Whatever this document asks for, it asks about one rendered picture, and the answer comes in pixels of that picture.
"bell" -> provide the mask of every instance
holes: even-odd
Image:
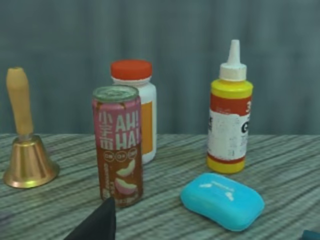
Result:
[[[13,188],[41,186],[58,176],[59,166],[50,160],[41,138],[33,135],[29,83],[21,67],[9,68],[6,87],[18,137],[12,143],[10,164],[3,181]]]

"gray tabletop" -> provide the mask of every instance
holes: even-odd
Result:
[[[41,135],[61,172],[32,189],[0,183],[1,240],[62,240],[101,203],[92,135]],[[0,136],[0,174],[13,135]],[[210,172],[205,135],[159,135],[145,166],[143,199],[117,210],[117,240],[296,240],[320,232],[320,136],[251,136],[244,171],[229,177],[257,190],[262,215],[244,232],[229,232],[186,210],[182,187]]]

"pill bottle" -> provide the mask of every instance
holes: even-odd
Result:
[[[149,163],[157,151],[157,89],[150,83],[152,64],[146,60],[124,59],[110,66],[115,85],[133,86],[141,98],[142,162]]]
[[[253,85],[240,62],[240,41],[231,41],[229,57],[211,83],[207,165],[234,174],[245,167]]]

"gray curtain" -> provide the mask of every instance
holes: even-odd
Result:
[[[2,0],[0,130],[15,132],[9,67],[29,79],[37,133],[93,133],[109,65],[153,64],[158,132],[205,134],[210,82],[240,39],[251,134],[320,134],[319,0]]]

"can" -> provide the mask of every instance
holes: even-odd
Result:
[[[99,87],[92,110],[100,196],[114,197],[117,207],[133,205],[143,194],[139,91],[126,85]]]

